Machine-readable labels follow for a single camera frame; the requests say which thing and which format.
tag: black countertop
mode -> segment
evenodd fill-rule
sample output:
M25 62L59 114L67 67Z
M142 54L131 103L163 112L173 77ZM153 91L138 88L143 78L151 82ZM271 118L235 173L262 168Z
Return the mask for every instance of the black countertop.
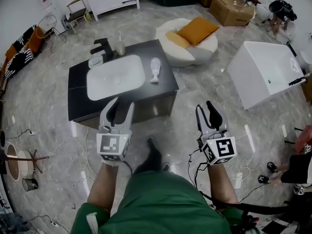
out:
M179 89L159 40L151 40L128 46L126 47L126 56L128 55L137 55L141 58L146 77L144 84L137 89L97 101L90 100L87 95L87 73L90 70L88 60L69 69L68 119L70 121L75 120L79 122L99 116L103 108L115 97L120 97L120 107L126 107L131 102L156 98ZM154 57L159 58L161 61L158 84L150 83L150 79L153 78L151 60ZM107 62L106 55L103 55L103 60Z

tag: cabinet door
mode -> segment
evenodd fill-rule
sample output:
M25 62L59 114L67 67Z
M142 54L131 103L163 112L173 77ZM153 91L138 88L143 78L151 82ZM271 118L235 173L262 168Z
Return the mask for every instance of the cabinet door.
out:
M122 4L121 0L88 0L92 10L96 10L98 13L105 12L110 8L119 6Z

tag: black shoe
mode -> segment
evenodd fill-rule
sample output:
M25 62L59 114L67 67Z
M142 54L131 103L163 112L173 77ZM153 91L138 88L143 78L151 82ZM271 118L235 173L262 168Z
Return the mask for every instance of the black shoe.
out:
M154 136L147 137L147 146L150 148L150 150L154 150L154 149L158 150L157 140Z
M270 183L270 178L260 175L260 176L258 177L258 182L259 182L260 184L269 184L269 183Z
M168 162L163 163L161 170L165 172L170 172L170 164Z
M267 168L270 170L271 173L277 173L277 166L274 165L273 162L269 162L267 164Z

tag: black faucet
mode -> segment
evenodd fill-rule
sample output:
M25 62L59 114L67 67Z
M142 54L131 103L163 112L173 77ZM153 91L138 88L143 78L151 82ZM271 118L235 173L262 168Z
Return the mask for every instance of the black faucet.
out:
M108 60L111 60L114 56L114 52L112 51L111 46L109 45L108 39L107 38L102 38L102 39L97 39L94 41L94 44L100 43L101 46L91 49L90 54L93 55L97 52L100 52L102 50L105 51L106 57Z
M303 79L305 80L305 84L307 84L307 83L308 83L308 78L306 78L305 76L300 77L300 78L297 78L296 80L293 80L292 82L290 82L290 83L288 83L288 84L289 84L290 86L292 86L292 85L295 85L295 84L301 82Z

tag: round chair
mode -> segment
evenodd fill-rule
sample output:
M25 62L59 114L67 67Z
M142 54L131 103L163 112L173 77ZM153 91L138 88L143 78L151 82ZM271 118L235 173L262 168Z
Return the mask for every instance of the round chair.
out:
M193 47L192 54L185 48L176 45L173 41L168 40L166 33L168 31L178 31L191 20L179 18L168 21L156 29L155 39L161 43L163 50L166 53L168 61L173 67L184 67L188 65L201 65L208 61L212 54L218 48L218 40L215 33L202 40L197 46Z

